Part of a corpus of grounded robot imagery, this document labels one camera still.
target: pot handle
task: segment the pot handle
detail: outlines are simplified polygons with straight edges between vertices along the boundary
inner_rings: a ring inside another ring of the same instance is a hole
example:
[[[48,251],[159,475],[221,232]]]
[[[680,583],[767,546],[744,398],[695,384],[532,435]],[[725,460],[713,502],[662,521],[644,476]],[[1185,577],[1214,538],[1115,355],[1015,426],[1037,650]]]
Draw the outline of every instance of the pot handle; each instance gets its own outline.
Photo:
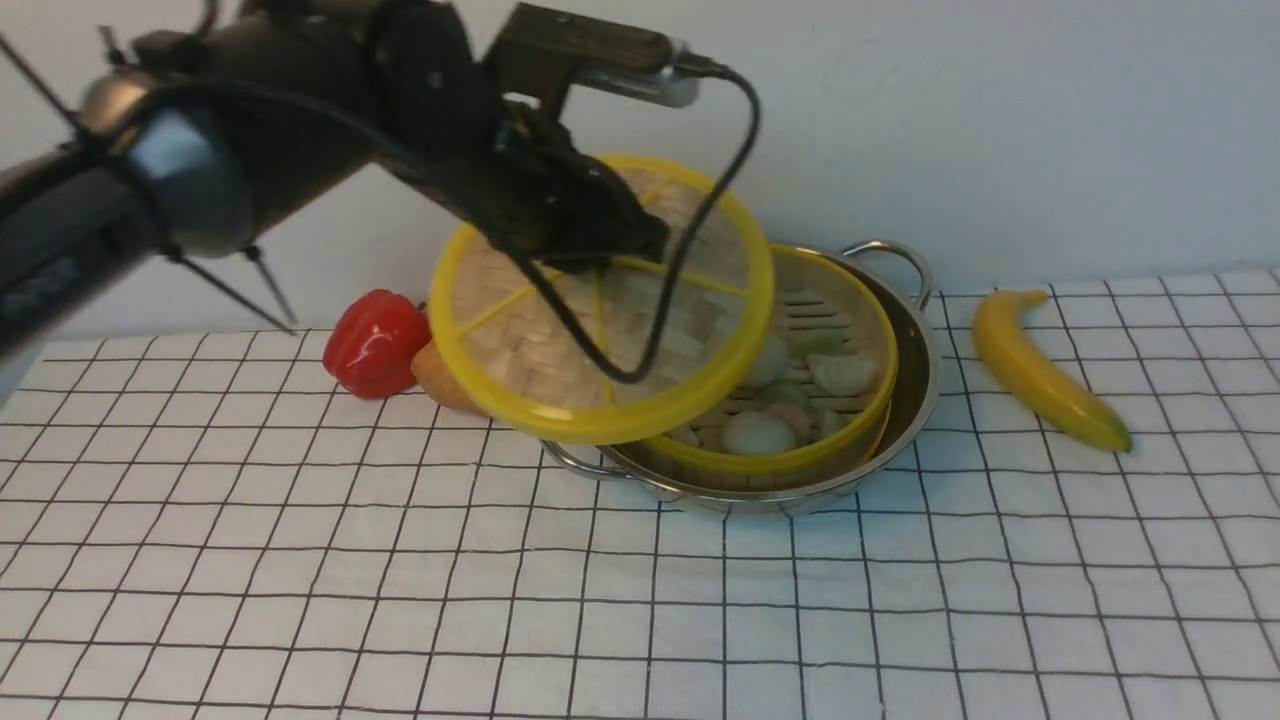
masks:
[[[915,304],[920,310],[924,310],[924,307],[929,304],[929,296],[933,295],[933,270],[931,270],[929,264],[924,261],[924,256],[905,245],[890,240],[868,240],[867,242],[851,245],[841,250],[840,254],[852,260],[859,255],[865,255],[872,251],[897,255],[915,268],[915,274],[920,277],[920,286],[915,291]]]
[[[591,465],[584,460],[573,457],[570,451],[564,450],[564,446],[558,442],[552,442],[549,439],[543,441],[543,450],[547,451],[557,462],[564,466],[566,470],[582,475],[590,480],[635,480],[637,479],[631,473],[626,470],[618,470],[617,468],[605,468],[604,465]]]

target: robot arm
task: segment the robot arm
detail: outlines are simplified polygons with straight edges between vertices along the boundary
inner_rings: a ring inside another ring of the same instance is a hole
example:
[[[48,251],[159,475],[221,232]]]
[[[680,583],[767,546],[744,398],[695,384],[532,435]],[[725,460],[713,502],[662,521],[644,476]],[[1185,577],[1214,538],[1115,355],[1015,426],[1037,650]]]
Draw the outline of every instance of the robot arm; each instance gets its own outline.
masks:
[[[0,357],[151,255],[212,279],[189,258],[256,254],[370,161],[517,264],[658,258],[668,228],[577,152],[561,110],[575,83],[684,106],[724,70],[663,35],[525,4],[477,60],[431,0],[247,0],[220,29],[132,49],[109,51],[76,140],[0,176]]]

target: yellow rim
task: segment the yellow rim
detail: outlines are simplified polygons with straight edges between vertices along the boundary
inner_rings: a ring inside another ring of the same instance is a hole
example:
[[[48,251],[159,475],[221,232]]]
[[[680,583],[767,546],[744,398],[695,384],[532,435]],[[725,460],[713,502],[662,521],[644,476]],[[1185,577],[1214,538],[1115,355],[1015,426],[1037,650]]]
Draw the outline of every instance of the yellow rim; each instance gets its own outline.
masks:
[[[703,192],[710,192],[713,187],[710,178],[667,160],[628,155],[600,159],[614,168],[649,170],[663,176],[666,182],[678,182]],[[480,407],[539,438],[618,445],[654,437],[687,423],[724,400],[751,369],[764,343],[773,310],[773,266],[764,231],[731,193],[721,197],[717,209],[733,223],[748,258],[742,320],[737,333],[704,368],[673,388],[626,405],[557,407],[522,397],[490,378],[463,350],[461,325],[453,316],[452,297],[460,282],[456,270],[471,242],[485,242],[471,225],[458,228],[435,266],[431,301],[428,304],[433,342],[458,384]]]
[[[785,252],[809,263],[827,263],[827,260],[820,256],[782,245],[774,245],[773,251]],[[861,281],[854,277],[852,273],[845,273],[835,265],[831,265],[831,272],[840,273],[841,277],[844,277],[846,282],[856,288],[858,292],[867,300],[867,302],[874,309],[876,319],[881,325],[881,332],[883,332],[884,337],[888,338],[888,368],[884,370],[884,379],[881,382],[879,389],[876,391],[876,396],[872,398],[872,402],[858,415],[858,418],[854,419],[852,423],[826,439],[820,439],[804,447],[797,447],[790,452],[780,452],[777,455],[756,456],[710,452],[700,447],[692,447],[675,441],[664,434],[654,436],[645,442],[653,450],[668,457],[707,470],[764,475],[769,473],[797,470],[812,462],[822,460],[827,455],[835,452],[838,447],[847,445],[860,436],[865,436],[868,433],[876,433],[877,436],[882,434],[888,420],[888,405],[893,396],[893,384],[897,382],[897,338],[893,334],[893,325],[890,324],[888,314],[884,313],[884,307],[878,300],[876,300],[876,296],[865,284],[861,283]]]

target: white wall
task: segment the white wall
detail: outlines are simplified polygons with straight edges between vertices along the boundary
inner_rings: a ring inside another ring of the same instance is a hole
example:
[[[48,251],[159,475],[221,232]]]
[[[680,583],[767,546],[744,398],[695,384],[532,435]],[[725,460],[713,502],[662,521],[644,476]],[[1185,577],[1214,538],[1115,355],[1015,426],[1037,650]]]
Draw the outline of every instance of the white wall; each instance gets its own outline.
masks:
[[[736,192],[778,240],[909,242],[950,288],[1280,264],[1276,0],[544,1],[686,37],[756,83],[765,129]],[[0,27],[74,97],[96,24],[187,27],[197,5],[9,1]],[[512,3],[458,5],[483,47]],[[9,70],[0,106],[3,163],[63,137]],[[713,86],[684,111],[580,91],[567,122],[589,150],[714,173],[742,113]],[[371,287],[421,293],[453,227],[370,170],[265,249],[324,324]],[[218,269],[257,290],[243,261]],[[63,332],[237,327],[255,324],[157,261]]]

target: black cable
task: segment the black cable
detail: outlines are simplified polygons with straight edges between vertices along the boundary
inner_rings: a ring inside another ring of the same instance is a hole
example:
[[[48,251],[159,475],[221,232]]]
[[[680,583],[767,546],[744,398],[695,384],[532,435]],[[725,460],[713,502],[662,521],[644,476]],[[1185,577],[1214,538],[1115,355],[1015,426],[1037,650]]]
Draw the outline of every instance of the black cable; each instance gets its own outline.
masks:
[[[214,26],[218,24],[220,5],[219,0],[205,0],[205,10],[200,15],[200,22],[196,23],[196,29],[191,31],[191,35],[195,35],[196,37],[205,37],[209,35],[210,31],[214,29]]]
[[[568,332],[575,345],[577,345],[577,347],[591,360],[591,363],[609,379],[622,384],[635,384],[648,377],[649,372],[653,369],[654,361],[658,357],[662,332],[666,328],[667,315],[671,311],[671,302],[676,292],[676,284],[680,281],[680,272],[689,256],[689,250],[692,246],[694,238],[707,217],[710,214],[712,209],[724,195],[730,183],[732,183],[733,178],[737,177],[742,164],[746,163],[746,159],[750,155],[751,149],[755,146],[755,140],[759,135],[760,99],[756,95],[755,88],[751,87],[751,83],[741,74],[723,65],[714,65],[710,69],[699,68],[699,74],[703,74],[704,77],[724,79],[741,88],[750,102],[750,122],[748,124],[746,137],[742,140],[733,160],[721,174],[719,179],[716,181],[712,191],[703,199],[701,204],[694,211],[689,224],[685,227],[684,234],[675,245],[671,264],[667,269],[662,291],[658,296],[658,304],[654,309],[654,320],[649,331],[649,337],[645,342],[640,361],[631,370],[618,368],[608,356],[604,355],[600,347],[591,340],[590,334],[588,334],[586,329],[582,327],[581,322],[579,322],[573,311],[564,304],[564,300],[559,296],[559,293],[556,292],[550,281],[548,281],[534,264],[529,252],[511,243],[509,238],[499,231],[498,225],[493,223],[490,218],[488,218],[479,208],[470,206],[471,204],[468,202],[466,195],[452,188],[444,178],[436,177],[435,173],[433,173],[430,168],[428,168],[426,164],[413,154],[412,150],[360,115],[348,113],[342,108],[316,100],[315,97],[307,95],[256,83],[236,81],[193,81],[180,86],[160,88],[150,94],[143,102],[131,108],[131,110],[122,119],[122,123],[116,126],[115,131],[109,136],[108,142],[110,143],[111,141],[119,138],[123,133],[128,132],[145,113],[148,113],[161,101],[180,97],[183,95],[200,96],[201,94],[233,100],[253,100],[284,105],[293,109],[316,113],[347,126],[348,128],[365,136],[366,140],[383,152],[387,152],[403,163],[406,168],[416,176],[415,179],[417,182],[429,187],[438,187],[443,190],[458,205],[458,209],[470,219],[476,229],[479,229],[480,233],[484,234],[499,251],[511,258],[512,263],[516,264],[516,268],[520,269],[521,274],[525,275],[538,295],[541,296],[541,299],[550,307],[556,319],[564,325],[564,329]]]

